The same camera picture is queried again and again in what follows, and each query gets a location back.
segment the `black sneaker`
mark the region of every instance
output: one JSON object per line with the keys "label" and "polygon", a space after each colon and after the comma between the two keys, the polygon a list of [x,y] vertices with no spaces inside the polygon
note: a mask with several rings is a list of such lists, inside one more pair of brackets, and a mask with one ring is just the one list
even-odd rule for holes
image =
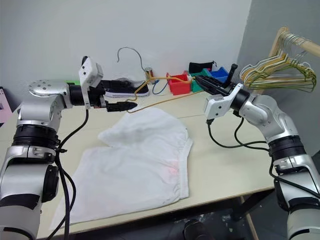
{"label": "black sneaker", "polygon": [[[105,95],[111,98],[125,98],[135,96],[135,91],[143,84],[135,86],[128,78],[118,78],[116,80],[102,80],[101,84],[105,89]],[[138,97],[149,95],[148,85],[145,85],[136,94]]]}

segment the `table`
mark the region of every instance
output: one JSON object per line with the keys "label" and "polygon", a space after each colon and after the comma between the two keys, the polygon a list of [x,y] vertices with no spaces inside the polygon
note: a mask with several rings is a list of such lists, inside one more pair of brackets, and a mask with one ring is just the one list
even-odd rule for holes
{"label": "table", "polygon": [[[119,225],[163,213],[256,193],[274,187],[273,179],[268,174],[271,158],[266,151],[245,147],[226,149],[212,142],[208,135],[206,118],[203,115],[203,106],[207,95],[207,93],[201,92],[156,106],[180,119],[187,127],[189,135],[193,140],[193,146],[187,163],[189,197],[156,209],[77,223],[70,226],[71,233]],[[169,98],[172,98],[172,95],[151,95],[138,101],[142,105],[147,105]],[[123,112],[107,113],[105,109],[91,109],[89,111],[87,125],[65,144],[63,148],[68,149],[68,151],[60,155],[62,166],[69,174],[72,175],[77,169],[85,149],[105,146],[104,143],[98,140],[98,134],[113,126],[123,114]],[[64,110],[58,131],[59,139],[63,139],[78,127],[84,118],[85,109],[83,106]],[[16,119],[17,111],[0,128],[1,164],[4,161],[6,149],[12,143],[16,129]],[[224,117],[217,118],[211,125],[212,134],[225,145],[235,145],[237,143],[234,140],[233,134],[239,122],[240,118],[234,116],[232,111],[229,111]],[[264,139],[260,131],[247,121],[245,121],[239,130],[238,136],[243,142]],[[63,188],[60,184],[57,196],[52,201],[42,205],[38,238],[47,237],[51,233],[49,226],[62,197]]]}

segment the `white cloth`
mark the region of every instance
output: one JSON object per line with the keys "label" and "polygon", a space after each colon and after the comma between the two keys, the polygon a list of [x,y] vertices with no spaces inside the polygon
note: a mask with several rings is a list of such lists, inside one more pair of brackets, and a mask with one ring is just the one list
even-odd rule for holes
{"label": "white cloth", "polygon": [[[158,208],[189,196],[187,158],[192,140],[175,117],[151,107],[126,113],[98,138],[110,147],[83,153],[72,177],[76,199],[71,224]],[[64,210],[62,198],[51,229]]]}

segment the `table leg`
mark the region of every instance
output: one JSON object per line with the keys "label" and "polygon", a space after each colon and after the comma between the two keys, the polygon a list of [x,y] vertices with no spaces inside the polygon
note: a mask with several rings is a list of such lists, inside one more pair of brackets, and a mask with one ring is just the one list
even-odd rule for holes
{"label": "table leg", "polygon": [[274,189],[270,189],[252,194],[247,200],[244,201],[244,203],[232,209],[232,220],[239,221],[240,219],[245,217],[246,214],[252,211],[261,200],[270,195],[273,191]]}

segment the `blue bin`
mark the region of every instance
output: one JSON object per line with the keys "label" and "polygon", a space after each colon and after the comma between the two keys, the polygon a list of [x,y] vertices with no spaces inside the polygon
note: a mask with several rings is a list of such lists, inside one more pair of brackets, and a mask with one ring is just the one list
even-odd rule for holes
{"label": "blue bin", "polygon": [[225,68],[222,66],[219,68],[218,71],[208,71],[212,77],[217,79],[221,83],[225,83],[225,81],[228,78],[228,72],[225,70]]}

